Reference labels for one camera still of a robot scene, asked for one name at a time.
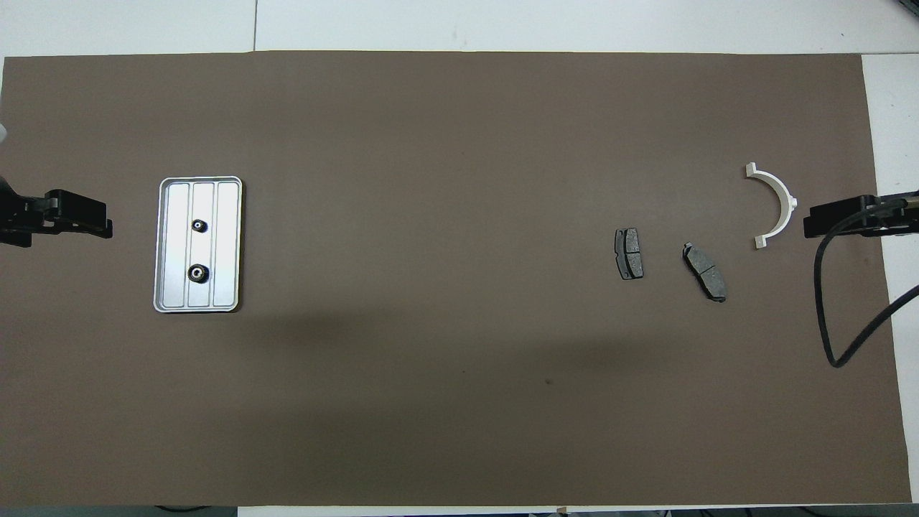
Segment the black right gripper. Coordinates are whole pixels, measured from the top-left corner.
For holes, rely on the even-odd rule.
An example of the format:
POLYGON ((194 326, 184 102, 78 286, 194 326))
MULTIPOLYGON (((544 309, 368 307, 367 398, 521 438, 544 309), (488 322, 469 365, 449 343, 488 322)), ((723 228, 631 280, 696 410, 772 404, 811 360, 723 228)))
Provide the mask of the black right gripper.
POLYGON ((826 238, 827 236, 850 235, 862 233, 866 238, 882 236, 906 236, 918 233, 918 190, 906 191, 892 195, 859 195, 846 197, 836 202, 818 204, 808 210, 808 216, 802 220, 802 231, 805 238, 826 238), (861 210, 880 204, 889 204, 904 197, 905 208, 890 208, 877 215, 854 218, 861 210))

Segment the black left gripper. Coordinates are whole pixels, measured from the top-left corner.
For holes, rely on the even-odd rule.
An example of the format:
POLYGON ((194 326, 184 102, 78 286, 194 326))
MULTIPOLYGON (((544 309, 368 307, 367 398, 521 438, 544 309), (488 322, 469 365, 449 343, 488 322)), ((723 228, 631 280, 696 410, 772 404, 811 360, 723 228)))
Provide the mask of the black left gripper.
POLYGON ((34 233, 48 233, 50 222, 72 223, 66 233, 86 233, 111 239, 113 224, 108 223, 106 204, 68 190, 50 190, 45 197, 23 196, 1 177, 1 242, 17 248, 30 248, 34 233))

